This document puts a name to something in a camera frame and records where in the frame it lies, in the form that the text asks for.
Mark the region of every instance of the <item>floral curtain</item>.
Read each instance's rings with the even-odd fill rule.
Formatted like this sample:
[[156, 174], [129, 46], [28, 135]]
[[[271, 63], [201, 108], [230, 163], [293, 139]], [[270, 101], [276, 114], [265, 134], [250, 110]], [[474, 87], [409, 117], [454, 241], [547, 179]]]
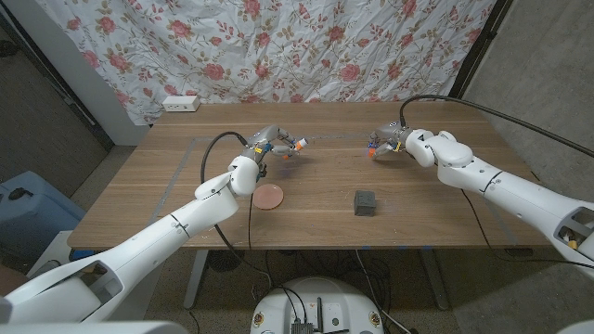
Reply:
[[201, 103], [447, 94], [495, 0], [37, 0], [136, 124]]

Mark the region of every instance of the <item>wooden table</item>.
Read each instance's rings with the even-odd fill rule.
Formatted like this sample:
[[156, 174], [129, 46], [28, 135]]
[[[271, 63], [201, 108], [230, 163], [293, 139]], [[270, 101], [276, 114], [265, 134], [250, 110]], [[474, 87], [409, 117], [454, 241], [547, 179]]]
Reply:
[[[165, 113], [68, 243], [75, 249], [105, 250], [123, 242], [193, 200], [202, 155], [214, 136], [224, 131], [249, 136], [276, 123], [296, 137], [306, 137], [310, 145], [287, 161], [266, 156], [268, 175], [259, 184], [280, 186], [285, 199], [273, 211], [252, 210], [253, 249], [486, 247], [468, 202], [460, 190], [439, 182], [436, 167], [421, 168], [406, 153], [377, 161], [367, 156], [368, 135], [380, 124], [397, 121], [399, 107], [400, 103], [241, 104]], [[407, 107], [406, 117], [414, 128], [447, 130], [477, 157], [536, 180], [476, 110], [450, 102], [418, 102]], [[208, 159], [207, 179], [224, 173], [240, 152], [236, 139], [219, 141]], [[358, 189], [375, 192], [374, 217], [354, 216]], [[498, 210], [502, 226], [483, 199], [470, 196], [492, 245], [548, 245], [530, 226]], [[250, 199], [238, 203], [239, 211], [220, 226], [235, 247], [247, 249]], [[214, 250], [225, 244], [211, 229], [185, 247]]]

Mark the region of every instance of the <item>electrical outlet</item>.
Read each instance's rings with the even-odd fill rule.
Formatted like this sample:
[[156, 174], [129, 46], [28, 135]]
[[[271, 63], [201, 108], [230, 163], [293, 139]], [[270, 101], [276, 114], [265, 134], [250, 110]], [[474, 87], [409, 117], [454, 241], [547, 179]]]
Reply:
[[163, 101], [165, 111], [196, 111], [199, 105], [197, 96], [168, 96]]

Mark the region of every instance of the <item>black box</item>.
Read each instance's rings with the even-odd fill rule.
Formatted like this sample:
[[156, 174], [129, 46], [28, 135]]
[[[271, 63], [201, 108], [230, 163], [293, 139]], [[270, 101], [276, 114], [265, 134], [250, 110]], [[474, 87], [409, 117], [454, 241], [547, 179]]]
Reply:
[[373, 191], [357, 190], [353, 202], [355, 215], [372, 217], [375, 213], [375, 193]]

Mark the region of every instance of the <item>blue container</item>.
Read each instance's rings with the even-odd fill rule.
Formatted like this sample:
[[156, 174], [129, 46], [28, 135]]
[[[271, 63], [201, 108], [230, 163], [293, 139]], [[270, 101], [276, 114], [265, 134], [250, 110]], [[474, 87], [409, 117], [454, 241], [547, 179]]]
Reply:
[[74, 229], [84, 214], [41, 176], [22, 173], [0, 185], [0, 246], [35, 261], [59, 231]]

